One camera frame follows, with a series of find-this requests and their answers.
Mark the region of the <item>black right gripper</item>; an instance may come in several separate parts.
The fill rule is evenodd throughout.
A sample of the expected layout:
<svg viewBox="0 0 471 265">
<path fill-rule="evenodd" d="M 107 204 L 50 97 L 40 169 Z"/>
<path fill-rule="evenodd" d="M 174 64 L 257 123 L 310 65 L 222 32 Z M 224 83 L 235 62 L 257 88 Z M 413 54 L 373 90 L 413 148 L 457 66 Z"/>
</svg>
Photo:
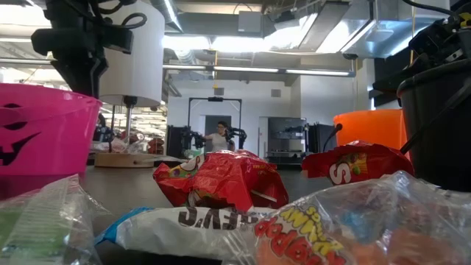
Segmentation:
<svg viewBox="0 0 471 265">
<path fill-rule="evenodd" d="M 471 3 L 458 3 L 453 7 L 450 16 L 451 13 L 471 13 Z M 471 27 L 452 30 L 451 33 L 445 32 L 440 26 L 424 28 L 411 39 L 408 47 L 412 52 L 410 68 L 416 70 L 468 60 L 471 59 Z"/>
</svg>

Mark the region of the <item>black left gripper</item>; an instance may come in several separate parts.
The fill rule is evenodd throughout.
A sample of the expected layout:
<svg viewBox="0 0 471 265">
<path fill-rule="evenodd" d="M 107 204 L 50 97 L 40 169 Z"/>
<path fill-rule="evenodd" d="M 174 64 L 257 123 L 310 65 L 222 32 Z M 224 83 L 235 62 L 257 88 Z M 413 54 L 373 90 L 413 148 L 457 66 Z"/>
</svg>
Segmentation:
<svg viewBox="0 0 471 265">
<path fill-rule="evenodd" d="M 121 24 L 110 17 L 133 0 L 45 0 L 49 28 L 32 33 L 33 49 L 52 53 L 51 65 L 76 93 L 99 98 L 100 79 L 108 69 L 105 49 L 130 54 L 133 25 L 128 15 Z M 92 71 L 86 63 L 97 59 Z"/>
</svg>

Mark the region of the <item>black pumpkin bucket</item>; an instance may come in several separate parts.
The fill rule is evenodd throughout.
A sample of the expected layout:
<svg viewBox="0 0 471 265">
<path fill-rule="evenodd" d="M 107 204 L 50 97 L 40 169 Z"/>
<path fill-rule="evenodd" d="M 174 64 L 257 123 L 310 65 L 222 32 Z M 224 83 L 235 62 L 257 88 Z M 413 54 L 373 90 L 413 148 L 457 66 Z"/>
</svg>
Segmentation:
<svg viewBox="0 0 471 265">
<path fill-rule="evenodd" d="M 443 189 L 471 192 L 471 59 L 404 80 L 402 104 L 415 176 Z"/>
</svg>

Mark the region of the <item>red Skittles packet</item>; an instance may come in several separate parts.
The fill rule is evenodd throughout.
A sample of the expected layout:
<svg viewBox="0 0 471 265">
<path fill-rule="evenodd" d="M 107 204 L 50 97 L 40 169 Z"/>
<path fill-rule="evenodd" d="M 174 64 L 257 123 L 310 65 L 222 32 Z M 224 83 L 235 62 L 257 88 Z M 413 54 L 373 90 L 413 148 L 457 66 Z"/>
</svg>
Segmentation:
<svg viewBox="0 0 471 265">
<path fill-rule="evenodd" d="M 198 155 L 173 168 L 162 163 L 154 181 L 175 207 L 280 208 L 288 192 L 277 167 L 246 150 Z"/>
<path fill-rule="evenodd" d="M 335 186 L 379 179 L 397 171 L 414 173 L 411 161 L 399 150 L 363 141 L 308 155 L 301 168 L 306 177 L 326 177 Z"/>
</svg>

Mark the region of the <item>person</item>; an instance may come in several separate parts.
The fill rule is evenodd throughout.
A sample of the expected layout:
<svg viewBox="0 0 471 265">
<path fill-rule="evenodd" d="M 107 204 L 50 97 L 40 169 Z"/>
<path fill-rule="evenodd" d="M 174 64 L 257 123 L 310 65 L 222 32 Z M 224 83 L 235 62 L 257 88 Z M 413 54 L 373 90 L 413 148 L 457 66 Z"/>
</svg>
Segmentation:
<svg viewBox="0 0 471 265">
<path fill-rule="evenodd" d="M 106 131 L 106 119 L 101 113 L 99 113 L 93 140 L 99 142 L 105 141 Z"/>
<path fill-rule="evenodd" d="M 218 152 L 222 150 L 235 150 L 235 144 L 226 139 L 227 136 L 227 123 L 219 121 L 217 124 L 217 132 L 205 135 L 204 139 L 211 142 L 211 152 Z"/>
</svg>

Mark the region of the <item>white shade table lamp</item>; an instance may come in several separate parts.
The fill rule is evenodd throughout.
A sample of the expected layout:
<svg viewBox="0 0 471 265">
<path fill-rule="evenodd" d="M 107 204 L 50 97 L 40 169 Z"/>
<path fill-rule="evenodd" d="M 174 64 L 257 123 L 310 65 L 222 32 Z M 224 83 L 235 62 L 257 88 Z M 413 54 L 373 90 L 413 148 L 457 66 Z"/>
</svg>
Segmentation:
<svg viewBox="0 0 471 265">
<path fill-rule="evenodd" d="M 146 23 L 132 30 L 130 54 L 105 50 L 108 69 L 99 85 L 99 99 L 110 105 L 127 108 L 126 135 L 130 136 L 131 114 L 134 107 L 157 107 L 162 99 L 163 36 L 165 19 L 159 10 L 143 0 L 113 13 L 111 18 L 121 22 L 128 15 L 142 13 Z"/>
</svg>

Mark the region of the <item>pink pumpkin bucket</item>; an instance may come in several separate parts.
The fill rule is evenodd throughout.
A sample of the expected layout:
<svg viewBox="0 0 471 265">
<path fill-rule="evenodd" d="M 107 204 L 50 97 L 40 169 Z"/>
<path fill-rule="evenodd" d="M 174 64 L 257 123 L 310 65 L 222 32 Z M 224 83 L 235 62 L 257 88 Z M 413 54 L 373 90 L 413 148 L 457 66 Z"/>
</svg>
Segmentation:
<svg viewBox="0 0 471 265">
<path fill-rule="evenodd" d="M 0 175 L 83 172 L 101 106 L 71 91 L 0 83 Z"/>
</svg>

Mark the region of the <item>clear plastic wrapper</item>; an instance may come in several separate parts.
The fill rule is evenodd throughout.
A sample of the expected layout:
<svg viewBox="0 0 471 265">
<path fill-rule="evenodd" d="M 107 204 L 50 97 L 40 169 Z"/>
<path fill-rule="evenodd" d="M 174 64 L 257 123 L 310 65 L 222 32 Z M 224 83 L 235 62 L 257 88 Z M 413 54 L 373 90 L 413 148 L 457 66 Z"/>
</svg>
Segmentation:
<svg viewBox="0 0 471 265">
<path fill-rule="evenodd" d="M 91 152 L 108 152 L 117 154 L 134 154 L 142 150 L 141 144 L 144 135 L 141 133 L 127 136 L 125 139 L 113 138 L 111 141 L 93 141 L 90 147 Z"/>
</svg>

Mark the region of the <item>black monitor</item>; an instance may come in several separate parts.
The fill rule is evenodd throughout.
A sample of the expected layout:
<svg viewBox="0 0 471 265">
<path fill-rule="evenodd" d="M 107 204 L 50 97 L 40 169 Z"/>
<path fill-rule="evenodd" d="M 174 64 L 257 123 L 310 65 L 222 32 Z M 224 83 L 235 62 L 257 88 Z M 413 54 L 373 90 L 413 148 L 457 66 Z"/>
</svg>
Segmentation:
<svg viewBox="0 0 471 265">
<path fill-rule="evenodd" d="M 166 131 L 166 154 L 174 158 L 186 158 L 185 151 L 191 148 L 191 128 L 168 125 Z"/>
</svg>

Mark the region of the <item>orange pumpkin bucket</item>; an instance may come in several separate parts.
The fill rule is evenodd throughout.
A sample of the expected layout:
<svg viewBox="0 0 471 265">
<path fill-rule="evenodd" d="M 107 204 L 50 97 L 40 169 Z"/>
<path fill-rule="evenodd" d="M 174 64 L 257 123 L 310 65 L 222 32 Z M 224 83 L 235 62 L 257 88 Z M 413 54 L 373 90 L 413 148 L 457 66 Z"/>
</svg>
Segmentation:
<svg viewBox="0 0 471 265">
<path fill-rule="evenodd" d="M 359 110 L 333 117 L 334 126 L 342 125 L 333 137 L 336 146 L 352 141 L 380 144 L 399 150 L 407 141 L 401 109 Z"/>
</svg>

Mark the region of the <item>grey door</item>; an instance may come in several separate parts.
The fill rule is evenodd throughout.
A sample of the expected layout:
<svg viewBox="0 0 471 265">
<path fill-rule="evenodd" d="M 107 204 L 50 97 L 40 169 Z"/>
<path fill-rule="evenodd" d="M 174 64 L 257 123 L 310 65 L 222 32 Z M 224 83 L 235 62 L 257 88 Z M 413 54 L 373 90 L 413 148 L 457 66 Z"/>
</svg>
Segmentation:
<svg viewBox="0 0 471 265">
<path fill-rule="evenodd" d="M 205 134 L 210 135 L 218 132 L 218 123 L 220 121 L 225 122 L 227 125 L 231 125 L 232 117 L 231 116 L 211 116 L 207 115 L 205 117 Z"/>
</svg>

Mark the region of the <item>clear green gummy packet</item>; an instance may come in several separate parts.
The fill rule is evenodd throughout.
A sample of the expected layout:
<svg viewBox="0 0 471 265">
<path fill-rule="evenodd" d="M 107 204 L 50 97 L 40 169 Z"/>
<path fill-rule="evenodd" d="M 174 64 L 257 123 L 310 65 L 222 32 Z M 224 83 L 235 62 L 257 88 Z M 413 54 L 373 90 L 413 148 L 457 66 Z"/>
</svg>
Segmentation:
<svg viewBox="0 0 471 265">
<path fill-rule="evenodd" d="M 110 212 L 79 175 L 0 201 L 0 265 L 102 265 L 93 220 Z"/>
</svg>

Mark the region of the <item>black cabinet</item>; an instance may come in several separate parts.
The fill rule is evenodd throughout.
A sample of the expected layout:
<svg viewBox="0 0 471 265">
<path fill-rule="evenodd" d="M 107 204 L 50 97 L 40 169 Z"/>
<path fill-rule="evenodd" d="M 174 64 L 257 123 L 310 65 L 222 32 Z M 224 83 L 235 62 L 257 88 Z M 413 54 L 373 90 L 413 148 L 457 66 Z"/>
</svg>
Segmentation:
<svg viewBox="0 0 471 265">
<path fill-rule="evenodd" d="M 336 135 L 330 137 L 335 130 L 332 125 L 315 123 L 308 127 L 308 152 L 304 160 L 312 154 L 331 151 L 337 147 Z"/>
</svg>

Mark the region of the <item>white blue chocolate bar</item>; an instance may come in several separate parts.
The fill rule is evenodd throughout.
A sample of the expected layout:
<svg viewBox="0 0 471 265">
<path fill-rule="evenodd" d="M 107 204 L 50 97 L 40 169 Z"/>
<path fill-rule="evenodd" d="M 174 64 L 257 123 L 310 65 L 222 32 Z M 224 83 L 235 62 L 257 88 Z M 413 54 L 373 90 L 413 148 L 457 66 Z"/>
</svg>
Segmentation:
<svg viewBox="0 0 471 265">
<path fill-rule="evenodd" d="M 268 217 L 271 208 L 178 207 L 131 210 L 106 230 L 95 243 L 109 241 L 126 250 L 159 255 L 190 256 L 254 264 L 250 230 Z"/>
</svg>

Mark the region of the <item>grey ceiling box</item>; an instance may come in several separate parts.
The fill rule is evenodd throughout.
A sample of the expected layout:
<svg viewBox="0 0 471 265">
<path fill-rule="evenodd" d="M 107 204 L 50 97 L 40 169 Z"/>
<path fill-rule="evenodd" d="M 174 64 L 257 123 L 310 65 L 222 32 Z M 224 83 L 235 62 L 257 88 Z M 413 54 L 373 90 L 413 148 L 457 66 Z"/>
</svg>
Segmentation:
<svg viewBox="0 0 471 265">
<path fill-rule="evenodd" d="M 261 33 L 263 15 L 253 11 L 238 12 L 238 31 L 243 33 Z"/>
</svg>

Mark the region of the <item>dark equipment rack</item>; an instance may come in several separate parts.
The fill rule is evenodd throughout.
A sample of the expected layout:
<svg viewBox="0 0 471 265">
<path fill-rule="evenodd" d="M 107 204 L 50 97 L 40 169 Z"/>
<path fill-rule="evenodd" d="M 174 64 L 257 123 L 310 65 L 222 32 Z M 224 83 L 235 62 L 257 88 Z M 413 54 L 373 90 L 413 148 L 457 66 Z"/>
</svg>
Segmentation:
<svg viewBox="0 0 471 265">
<path fill-rule="evenodd" d="M 300 165 L 305 156 L 306 120 L 268 118 L 268 161 L 277 165 Z"/>
</svg>

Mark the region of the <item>clear orange gummy packet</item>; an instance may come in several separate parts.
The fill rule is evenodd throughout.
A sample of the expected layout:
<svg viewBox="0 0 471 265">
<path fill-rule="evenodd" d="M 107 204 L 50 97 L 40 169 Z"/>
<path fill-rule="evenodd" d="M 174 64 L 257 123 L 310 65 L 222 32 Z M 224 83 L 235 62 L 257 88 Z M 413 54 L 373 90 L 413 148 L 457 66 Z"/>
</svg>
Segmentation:
<svg viewBox="0 0 471 265">
<path fill-rule="evenodd" d="M 242 265 L 471 265 L 471 193 L 398 171 L 314 192 L 224 242 Z"/>
</svg>

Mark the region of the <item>silver ventilation duct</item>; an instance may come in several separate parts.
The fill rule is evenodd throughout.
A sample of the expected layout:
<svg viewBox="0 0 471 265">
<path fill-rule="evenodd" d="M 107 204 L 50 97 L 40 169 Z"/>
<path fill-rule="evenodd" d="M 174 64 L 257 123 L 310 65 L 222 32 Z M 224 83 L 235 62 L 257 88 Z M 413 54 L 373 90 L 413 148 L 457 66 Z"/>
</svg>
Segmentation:
<svg viewBox="0 0 471 265">
<path fill-rule="evenodd" d="M 307 0 L 294 48 L 316 54 L 356 54 L 386 58 L 445 13 L 418 8 L 403 0 Z"/>
</svg>

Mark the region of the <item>round silver duct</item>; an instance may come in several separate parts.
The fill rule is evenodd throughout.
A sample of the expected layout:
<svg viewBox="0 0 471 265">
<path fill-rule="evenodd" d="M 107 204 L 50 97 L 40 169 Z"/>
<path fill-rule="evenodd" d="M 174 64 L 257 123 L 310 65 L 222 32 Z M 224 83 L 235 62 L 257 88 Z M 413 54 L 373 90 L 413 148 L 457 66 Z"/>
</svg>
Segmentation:
<svg viewBox="0 0 471 265">
<path fill-rule="evenodd" d="M 169 18 L 169 25 L 176 29 L 178 32 L 183 32 L 183 29 L 178 21 L 178 9 L 174 5 L 173 0 L 163 0 L 166 7 L 167 16 Z"/>
</svg>

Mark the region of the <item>black background gantry frame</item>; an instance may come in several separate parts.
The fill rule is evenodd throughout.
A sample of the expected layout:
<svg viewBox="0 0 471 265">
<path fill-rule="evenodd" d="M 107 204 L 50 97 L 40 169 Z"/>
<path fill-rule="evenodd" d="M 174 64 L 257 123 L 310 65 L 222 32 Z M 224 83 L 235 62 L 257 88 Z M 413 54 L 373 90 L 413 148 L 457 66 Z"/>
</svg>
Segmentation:
<svg viewBox="0 0 471 265">
<path fill-rule="evenodd" d="M 223 98 L 219 96 L 211 96 L 211 97 L 189 97 L 188 98 L 188 118 L 187 118 L 187 127 L 190 127 L 190 121 L 191 121 L 191 102 L 193 100 L 203 100 L 203 101 L 208 101 L 208 102 L 223 102 L 223 101 L 233 101 L 233 102 L 238 102 L 239 103 L 239 108 L 238 108 L 238 128 L 233 129 L 233 131 L 238 131 L 238 133 L 233 133 L 233 135 L 237 135 L 239 137 L 239 144 L 238 148 L 243 149 L 244 148 L 244 142 L 247 139 L 247 134 L 243 139 L 240 139 L 240 132 L 242 131 L 241 129 L 241 118 L 242 118 L 242 99 L 229 99 L 229 98 Z"/>
</svg>

